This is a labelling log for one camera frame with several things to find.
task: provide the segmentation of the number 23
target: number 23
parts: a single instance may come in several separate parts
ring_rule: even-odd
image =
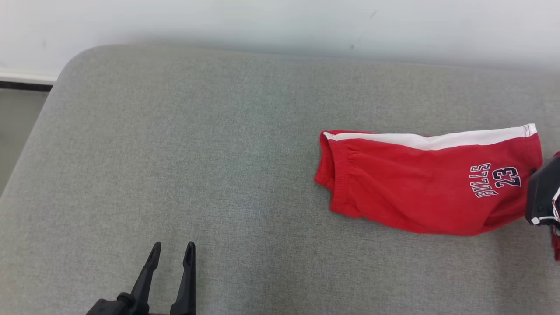
[[[495,183],[497,188],[503,187],[505,184],[521,186],[521,179],[518,176],[517,169],[513,167],[497,169],[492,172],[492,177],[497,180]]]

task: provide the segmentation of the gray couch cushion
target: gray couch cushion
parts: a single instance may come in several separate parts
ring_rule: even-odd
[[[546,228],[408,233],[330,212],[313,176],[323,129],[534,122],[550,156],[559,87],[474,68],[88,50],[61,74],[0,199],[2,313],[84,314],[130,291],[158,240],[156,313],[175,300],[189,240],[199,314],[558,312]]]

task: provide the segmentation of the shorts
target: shorts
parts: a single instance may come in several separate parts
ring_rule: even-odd
[[[524,216],[543,163],[535,124],[423,137],[324,131],[330,209],[416,233],[476,235]]]

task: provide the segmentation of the fabric texture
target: fabric texture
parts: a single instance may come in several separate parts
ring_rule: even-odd
[[[328,211],[322,130],[444,135],[535,123],[560,147],[560,80],[539,73],[109,46],[65,67],[0,198],[2,314],[85,314],[130,291],[161,241],[150,311],[175,302],[188,241],[197,313],[555,314],[547,228],[415,234]]]
[[[423,137],[323,132],[315,181],[330,208],[416,233],[477,235],[525,215],[543,163],[534,124]]]

